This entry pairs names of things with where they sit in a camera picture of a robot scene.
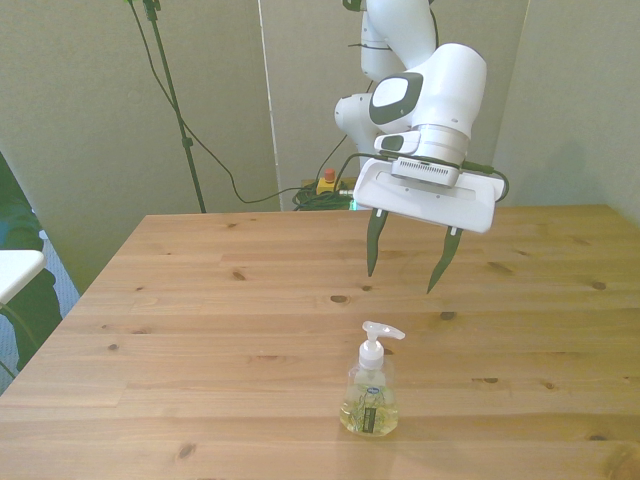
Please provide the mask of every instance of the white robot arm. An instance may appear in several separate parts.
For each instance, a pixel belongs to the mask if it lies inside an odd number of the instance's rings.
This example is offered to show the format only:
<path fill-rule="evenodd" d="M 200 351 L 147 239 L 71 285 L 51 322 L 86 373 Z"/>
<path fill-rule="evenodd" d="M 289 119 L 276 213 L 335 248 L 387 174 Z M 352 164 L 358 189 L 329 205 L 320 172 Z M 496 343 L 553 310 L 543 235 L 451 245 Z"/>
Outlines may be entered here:
<path fill-rule="evenodd" d="M 350 10 L 363 7 L 360 0 L 343 4 Z M 370 97 L 342 99 L 336 121 L 359 151 L 388 158 L 365 157 L 354 191 L 359 205 L 373 209 L 369 275 L 392 212 L 449 227 L 431 290 L 455 254 L 462 230 L 484 233 L 491 227 L 504 190 L 501 179 L 461 171 L 484 95 L 486 63 L 464 45 L 436 48 L 428 0 L 368 0 L 365 8 L 362 68 L 380 83 Z M 369 98 L 367 111 L 363 102 Z"/>

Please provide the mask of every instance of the white wall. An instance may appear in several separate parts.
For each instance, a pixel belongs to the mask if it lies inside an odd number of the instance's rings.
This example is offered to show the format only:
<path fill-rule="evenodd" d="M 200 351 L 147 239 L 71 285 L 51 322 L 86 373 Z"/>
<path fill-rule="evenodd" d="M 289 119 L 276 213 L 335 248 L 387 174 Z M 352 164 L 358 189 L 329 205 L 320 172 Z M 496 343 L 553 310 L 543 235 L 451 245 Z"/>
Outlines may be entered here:
<path fill-rule="evenodd" d="M 177 122 L 127 3 L 0 0 L 0 10 L 0 150 L 84 290 L 144 215 L 198 211 Z M 257 0 L 163 0 L 159 16 L 185 118 L 242 194 L 275 192 Z M 278 208 L 277 198 L 245 207 L 194 152 L 209 211 Z"/>
<path fill-rule="evenodd" d="M 260 3 L 280 185 L 299 186 L 300 180 L 315 176 L 342 138 L 333 119 L 338 99 L 364 92 L 369 84 L 360 71 L 359 49 L 347 48 L 360 42 L 361 16 L 345 10 L 340 0 Z M 487 61 L 487 88 L 469 159 L 490 164 L 527 0 L 436 0 L 432 8 L 442 43 L 467 44 Z M 330 166 L 341 166 L 354 151 L 346 142 Z M 290 198 L 283 195 L 285 209 L 293 206 Z"/>
<path fill-rule="evenodd" d="M 606 203 L 640 223 L 638 19 L 637 1 L 531 1 L 494 162 L 506 203 Z"/>

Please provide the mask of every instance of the table surface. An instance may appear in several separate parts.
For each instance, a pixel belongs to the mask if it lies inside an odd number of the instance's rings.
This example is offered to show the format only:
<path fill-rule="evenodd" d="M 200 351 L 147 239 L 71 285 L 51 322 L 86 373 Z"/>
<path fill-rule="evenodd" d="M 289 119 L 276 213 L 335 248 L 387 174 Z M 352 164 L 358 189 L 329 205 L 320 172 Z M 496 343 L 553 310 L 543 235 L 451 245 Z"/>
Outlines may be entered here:
<path fill-rule="evenodd" d="M 0 303 L 9 302 L 45 264 L 37 250 L 0 250 Z"/>
<path fill-rule="evenodd" d="M 429 295 L 445 230 L 367 212 L 150 216 L 0 397 L 2 479 L 640 478 L 640 231 L 500 208 Z M 398 428 L 338 419 L 392 324 Z"/>

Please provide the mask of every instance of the yellow-green liquid soap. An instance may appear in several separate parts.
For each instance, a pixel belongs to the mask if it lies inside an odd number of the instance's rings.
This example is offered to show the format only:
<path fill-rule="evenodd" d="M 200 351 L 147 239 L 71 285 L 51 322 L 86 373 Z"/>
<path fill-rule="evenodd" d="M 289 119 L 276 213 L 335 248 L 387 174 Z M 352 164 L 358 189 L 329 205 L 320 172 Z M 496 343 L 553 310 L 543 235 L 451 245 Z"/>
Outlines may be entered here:
<path fill-rule="evenodd" d="M 352 385 L 340 409 L 340 421 L 353 433 L 380 437 L 398 426 L 398 407 L 386 387 Z"/>
<path fill-rule="evenodd" d="M 384 356 L 378 337 L 402 339 L 404 333 L 381 323 L 364 322 L 368 340 L 348 374 L 340 421 L 350 432 L 381 437 L 398 426 L 398 407 L 393 390 L 394 369 Z"/>

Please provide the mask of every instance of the soap dispenser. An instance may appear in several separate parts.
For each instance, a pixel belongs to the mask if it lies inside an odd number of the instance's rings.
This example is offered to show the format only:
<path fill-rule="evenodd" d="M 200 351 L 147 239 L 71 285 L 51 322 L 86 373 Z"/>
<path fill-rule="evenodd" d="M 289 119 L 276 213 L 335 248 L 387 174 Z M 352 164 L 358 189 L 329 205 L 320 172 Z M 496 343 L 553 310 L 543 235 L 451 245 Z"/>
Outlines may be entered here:
<path fill-rule="evenodd" d="M 368 340 L 360 345 L 358 362 L 349 370 L 347 393 L 340 421 L 358 435 L 380 437 L 398 425 L 398 408 L 393 390 L 393 364 L 384 358 L 378 337 L 404 338 L 397 328 L 364 322 Z"/>

